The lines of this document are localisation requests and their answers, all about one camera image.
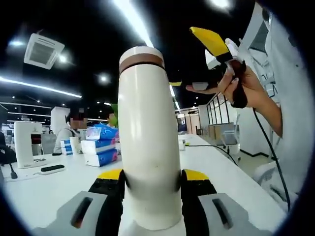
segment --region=floor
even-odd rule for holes
[[[205,141],[207,141],[209,144],[212,144],[212,145],[215,144],[207,135],[201,135],[200,137],[204,139]],[[234,145],[230,147],[230,154],[233,157],[233,159],[237,162],[238,166],[250,177],[253,176],[257,167],[270,162],[270,159],[265,156],[259,155],[259,156],[251,157],[239,151],[239,145]]]

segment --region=office desk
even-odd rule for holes
[[[196,135],[179,137],[186,139],[190,145],[208,144]],[[47,158],[51,165],[65,165],[66,170],[47,176],[33,176],[33,173],[38,172],[41,167],[21,170],[17,169],[16,163],[14,163],[13,167],[19,178],[26,179],[4,183],[13,208],[31,229],[46,227],[56,218],[57,209],[78,192],[88,191],[99,174],[123,167],[121,161],[100,168],[86,166],[82,155],[54,157],[45,155],[43,157]],[[278,204],[215,147],[186,147],[185,151],[180,151],[180,159],[182,169],[203,172],[209,177],[218,193],[226,193],[247,210],[250,222],[259,229],[274,231],[284,219],[285,213]],[[3,167],[2,171],[5,177],[10,176],[9,166]],[[128,202],[126,191],[120,233],[133,223]]]

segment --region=white cup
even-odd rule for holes
[[[70,137],[70,145],[73,155],[80,154],[79,137]]]

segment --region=finger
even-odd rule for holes
[[[218,88],[210,88],[207,90],[195,90],[192,85],[187,85],[186,90],[191,92],[203,93],[203,94],[213,94],[218,92]]]
[[[229,86],[233,78],[233,74],[229,71],[226,71],[226,73],[223,75],[223,78],[218,84],[218,89],[221,93],[224,93],[226,88]]]
[[[233,102],[233,92],[235,91],[235,89],[237,88],[239,79],[235,78],[230,85],[226,88],[224,95],[225,97],[230,101]]]

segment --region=black ceiling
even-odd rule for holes
[[[191,26],[218,32],[234,41],[244,36],[250,21],[253,1],[229,0],[228,11],[219,11],[210,0],[131,1],[145,23],[150,39],[165,60],[171,82],[191,83],[206,79],[204,48],[191,35]],[[28,101],[40,99],[49,106],[74,104],[90,107],[91,118],[99,110],[108,110],[103,102],[116,103],[118,94],[118,62],[127,49],[145,45],[113,0],[36,0],[10,1],[2,5],[6,22],[1,29],[0,76],[82,95],[82,99],[20,85],[0,82],[0,96],[15,95]],[[71,63],[55,63],[51,70],[23,63],[26,47],[12,48],[8,42],[19,39],[27,43],[32,33],[40,33],[65,45],[64,53]],[[104,73],[109,83],[101,85]],[[181,108],[205,104],[208,95],[198,95],[175,88]]]

